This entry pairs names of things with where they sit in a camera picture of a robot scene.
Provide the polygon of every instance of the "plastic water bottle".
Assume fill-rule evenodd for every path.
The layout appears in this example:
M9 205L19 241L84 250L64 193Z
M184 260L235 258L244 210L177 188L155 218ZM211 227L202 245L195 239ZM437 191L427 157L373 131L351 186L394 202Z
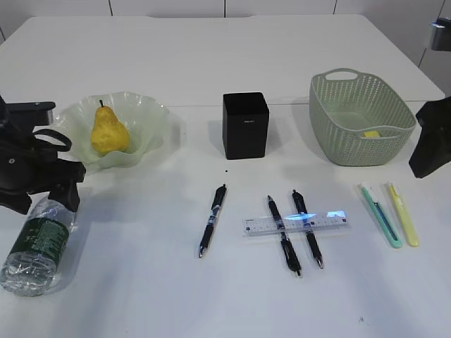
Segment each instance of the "plastic water bottle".
M19 296L39 296L50 288L68 242L75 213L42 199L28 216L3 268L0 284Z

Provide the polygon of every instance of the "glass bowl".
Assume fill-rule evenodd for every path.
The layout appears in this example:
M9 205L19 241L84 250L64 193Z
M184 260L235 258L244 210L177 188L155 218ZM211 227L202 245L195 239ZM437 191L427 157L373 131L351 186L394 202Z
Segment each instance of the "glass bowl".
M102 156L91 145L91 131L96 110L102 100L113 109L130 133L130 146L125 151L112 151ZM110 167L130 167L140 162L144 153L161 143L168 131L169 110L155 99L130 92L88 96L78 104L54 116L51 126L73 143L70 154L81 161L88 172Z

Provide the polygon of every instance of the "ballpoint pen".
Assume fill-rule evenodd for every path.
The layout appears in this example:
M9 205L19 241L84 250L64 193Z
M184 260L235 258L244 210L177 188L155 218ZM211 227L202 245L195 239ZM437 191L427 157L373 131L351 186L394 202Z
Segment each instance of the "ballpoint pen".
M279 230L285 229L282 217L280 216L280 213L277 210L276 203L269 195L268 195L268 206L269 210L271 210L271 214L273 215L273 219L277 225L277 228ZM296 252L293 249L293 245L291 244L290 239L287 237L284 231L280 233L280 244L282 244L282 250L283 253L285 254L285 260L287 261L289 269L294 273L297 273L298 276L301 276L302 270L301 264L297 259Z
M300 215L303 213L307 213L307 208L304 203L304 197L302 197L302 195L296 190L293 190L292 197L293 201L295 202L297 212ZM310 227L310 224L304 221L304 226ZM313 258L315 258L315 261L318 263L319 267L323 269L324 268L323 256L321 255L321 251L319 250L318 242L316 242L313 230L306 230L305 236L307 238L307 241L309 242L310 251L311 254L313 255Z
M224 196L226 195L226 185L219 187L214 195L213 204L211 205L211 212L208 222L206 223L204 236L199 245L199 258L204 255L205 250L209 247L210 239L213 234L214 225L218 219L218 214L223 204Z
M400 236L396 233L396 230L392 226L387 213L383 210L382 205L379 204L372 188L367 183L361 183L360 188L376 219L378 220L379 225L382 227L382 231L387 237L388 242L392 247L396 249L400 248L402 246Z
M390 192L390 196L393 200L393 204L395 205L398 216L400 217L402 228L406 234L407 243L411 246L418 246L420 244L420 240L418 235L416 234L414 223L410 218L409 211L407 210L406 203L402 198L399 189L395 187L392 182L387 183L388 191Z

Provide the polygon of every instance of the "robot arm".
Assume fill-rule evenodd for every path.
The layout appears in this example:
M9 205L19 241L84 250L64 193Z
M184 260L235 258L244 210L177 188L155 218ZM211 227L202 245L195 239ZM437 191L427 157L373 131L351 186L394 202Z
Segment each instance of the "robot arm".
M58 158L69 151L70 140L49 125L53 102L6 104L0 97L0 205L26 214L32 200L29 195L49 192L49 198L76 211L80 203L77 183L83 182L86 169L80 162ZM62 144L36 138L44 135Z
M432 24L428 48L451 51L450 18L439 18ZM416 119L422 129L409 164L415 177L423 178L451 161L451 97L426 102Z

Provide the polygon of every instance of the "yellow sponge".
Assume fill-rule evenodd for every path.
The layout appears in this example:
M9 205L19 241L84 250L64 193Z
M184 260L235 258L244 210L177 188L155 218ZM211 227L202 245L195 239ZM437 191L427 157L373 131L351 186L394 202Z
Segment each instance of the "yellow sponge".
M381 137L381 134L377 130L372 130L370 132L364 132L365 137Z

